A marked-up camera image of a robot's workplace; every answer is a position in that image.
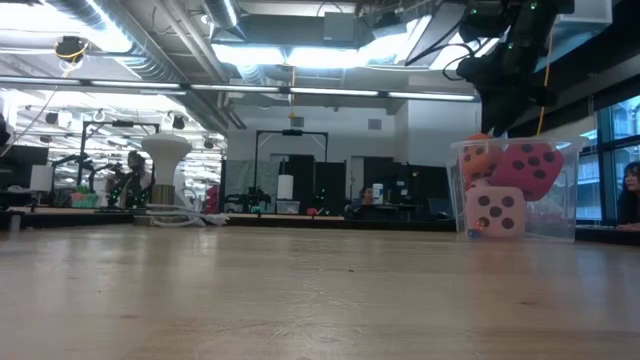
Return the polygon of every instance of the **clear plastic bin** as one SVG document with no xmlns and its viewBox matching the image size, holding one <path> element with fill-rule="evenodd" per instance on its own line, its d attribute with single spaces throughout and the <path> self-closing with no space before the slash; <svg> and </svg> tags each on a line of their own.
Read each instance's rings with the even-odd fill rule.
<svg viewBox="0 0 640 360">
<path fill-rule="evenodd" d="M 573 241 L 578 153 L 586 138 L 451 144 L 447 172 L 457 229 L 469 238 Z"/>
<path fill-rule="evenodd" d="M 278 200 L 276 203 L 278 214 L 299 214 L 300 201 Z"/>
</svg>

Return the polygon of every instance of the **fluorescent light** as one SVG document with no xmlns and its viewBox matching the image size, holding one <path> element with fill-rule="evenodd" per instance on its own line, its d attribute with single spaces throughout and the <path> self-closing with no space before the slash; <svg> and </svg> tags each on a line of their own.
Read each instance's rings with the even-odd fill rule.
<svg viewBox="0 0 640 360">
<path fill-rule="evenodd" d="M 180 84 L 171 83 L 154 83 L 142 81 L 108 81 L 94 80 L 91 83 L 95 86 L 105 87 L 125 87 L 125 88 L 144 88 L 144 89 L 179 89 Z"/>
<path fill-rule="evenodd" d="M 448 101 L 473 101 L 476 97 L 472 95 L 436 94 L 436 93 L 410 93 L 410 92 L 389 92 L 390 98 L 409 100 L 448 100 Z"/>
<path fill-rule="evenodd" d="M 476 57 L 480 57 L 493 49 L 494 46 L 500 41 L 499 38 L 490 39 L 480 50 L 476 52 Z"/>
<path fill-rule="evenodd" d="M 431 15 L 427 15 L 427 16 L 421 17 L 416 24 L 412 24 L 415 20 L 410 21 L 407 24 L 407 32 L 409 32 L 411 35 L 409 35 L 409 38 L 407 39 L 404 45 L 404 48 L 398 52 L 396 56 L 396 61 L 395 61 L 396 64 L 402 61 L 405 61 L 407 59 L 407 56 L 409 56 L 409 54 L 411 53 L 411 50 L 413 50 L 413 48 L 416 47 L 416 44 L 418 44 L 418 41 L 422 37 L 422 34 L 424 33 L 424 31 L 427 29 L 427 26 L 429 26 L 429 23 L 431 22 L 432 18 L 433 17 Z"/>
<path fill-rule="evenodd" d="M 243 85 L 191 85 L 193 90 L 235 91 L 277 93 L 280 89 L 275 86 L 243 86 Z"/>
<path fill-rule="evenodd" d="M 284 63 L 282 50 L 273 46 L 211 45 L 218 59 L 234 65 L 276 65 Z"/>
<path fill-rule="evenodd" d="M 359 66 L 355 49 L 297 47 L 287 59 L 289 65 L 314 69 L 349 69 Z"/>
<path fill-rule="evenodd" d="M 291 88 L 294 94 L 317 94 L 317 95 L 348 95 L 348 96 L 378 96 L 377 91 L 372 90 L 344 90 L 344 89 L 316 89 L 316 88 Z"/>
<path fill-rule="evenodd" d="M 80 85 L 79 80 L 73 80 L 73 79 L 17 77 L 17 76 L 0 76 L 0 82 L 12 83 L 12 84 Z"/>
</svg>

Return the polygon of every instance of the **wall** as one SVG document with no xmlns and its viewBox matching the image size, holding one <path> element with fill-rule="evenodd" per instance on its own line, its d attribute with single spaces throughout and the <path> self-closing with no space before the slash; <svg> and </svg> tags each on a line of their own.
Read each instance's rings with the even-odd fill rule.
<svg viewBox="0 0 640 360">
<path fill-rule="evenodd" d="M 551 137 L 556 139 L 567 139 L 576 136 L 580 136 L 591 130 L 596 129 L 596 120 L 593 116 L 588 116 L 582 120 L 572 122 L 567 125 L 559 126 L 555 129 L 545 131 L 542 133 L 545 137 Z"/>
<path fill-rule="evenodd" d="M 394 128 L 393 159 L 396 162 L 409 161 L 409 101 L 396 113 Z"/>
<path fill-rule="evenodd" d="M 283 130 L 291 128 L 289 108 L 271 107 L 262 110 L 256 106 L 237 106 L 236 113 L 247 125 L 247 130 L 228 132 L 227 159 L 252 160 L 255 154 L 256 130 Z M 349 195 L 351 158 L 354 156 L 394 156 L 394 117 L 388 116 L 384 108 L 333 108 L 296 107 L 296 116 L 305 118 L 304 131 L 329 133 L 329 162 L 347 162 L 346 191 Z M 369 119 L 382 120 L 382 130 L 368 130 Z M 275 134 L 260 136 L 259 160 L 269 161 L 272 154 L 314 155 L 317 161 L 324 160 L 323 136 L 283 137 Z"/>
<path fill-rule="evenodd" d="M 409 101 L 409 163 L 446 165 L 451 143 L 479 131 L 481 110 L 476 102 Z"/>
</svg>

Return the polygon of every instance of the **computer monitor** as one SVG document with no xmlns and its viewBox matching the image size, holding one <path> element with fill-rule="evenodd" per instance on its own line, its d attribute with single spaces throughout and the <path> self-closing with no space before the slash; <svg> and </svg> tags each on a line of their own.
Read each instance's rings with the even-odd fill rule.
<svg viewBox="0 0 640 360">
<path fill-rule="evenodd" d="M 0 190 L 10 186 L 28 189 L 31 186 L 31 167 L 47 165 L 49 148 L 15 145 L 0 158 Z"/>
</svg>

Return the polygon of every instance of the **pink die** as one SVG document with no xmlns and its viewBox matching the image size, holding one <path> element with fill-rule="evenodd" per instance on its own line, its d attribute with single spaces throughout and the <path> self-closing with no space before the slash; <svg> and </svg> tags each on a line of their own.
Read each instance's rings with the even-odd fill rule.
<svg viewBox="0 0 640 360">
<path fill-rule="evenodd" d="M 526 203 L 515 187 L 476 187 L 467 191 L 467 224 L 484 224 L 483 236 L 513 237 L 524 233 Z"/>
<path fill-rule="evenodd" d="M 489 182 L 494 186 L 515 186 L 526 201 L 542 199 L 558 178 L 564 158 L 546 143 L 513 144 Z"/>
</svg>

